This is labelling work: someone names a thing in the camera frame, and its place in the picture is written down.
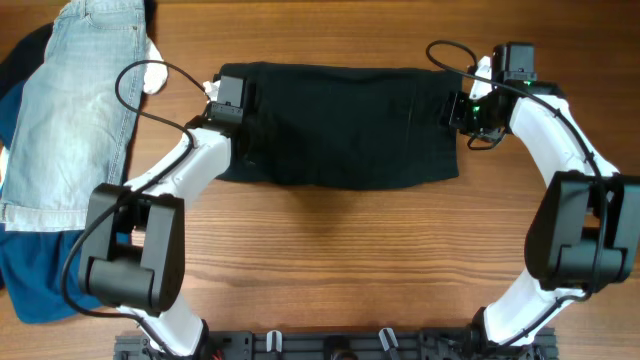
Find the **black shorts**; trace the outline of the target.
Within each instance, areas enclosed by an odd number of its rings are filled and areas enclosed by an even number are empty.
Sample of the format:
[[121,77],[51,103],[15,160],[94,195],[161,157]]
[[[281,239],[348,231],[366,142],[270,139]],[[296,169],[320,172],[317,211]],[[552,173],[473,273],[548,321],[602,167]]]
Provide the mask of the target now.
[[455,74],[266,62],[220,73],[257,84],[259,137],[227,181],[388,190],[459,174],[456,137],[439,122]]

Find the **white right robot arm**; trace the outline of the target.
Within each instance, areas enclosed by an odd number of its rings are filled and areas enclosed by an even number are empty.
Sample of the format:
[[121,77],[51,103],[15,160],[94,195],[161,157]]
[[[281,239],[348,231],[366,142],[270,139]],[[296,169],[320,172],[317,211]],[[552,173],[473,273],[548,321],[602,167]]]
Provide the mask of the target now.
[[553,83],[454,92],[443,121],[486,150],[517,137],[546,185],[526,234],[524,270],[476,312],[462,339],[446,342],[468,358],[520,356],[562,310],[629,277],[639,247],[639,179],[598,153]]

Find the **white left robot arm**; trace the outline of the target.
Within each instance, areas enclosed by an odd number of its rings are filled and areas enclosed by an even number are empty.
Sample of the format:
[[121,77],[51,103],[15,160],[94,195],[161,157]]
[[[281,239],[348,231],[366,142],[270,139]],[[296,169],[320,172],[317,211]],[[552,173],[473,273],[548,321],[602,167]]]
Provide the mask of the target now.
[[181,142],[144,175],[91,194],[79,288],[138,322],[151,357],[208,359],[208,326],[181,294],[185,212],[247,146],[243,121],[254,110],[254,84],[223,76],[206,85],[206,111]]

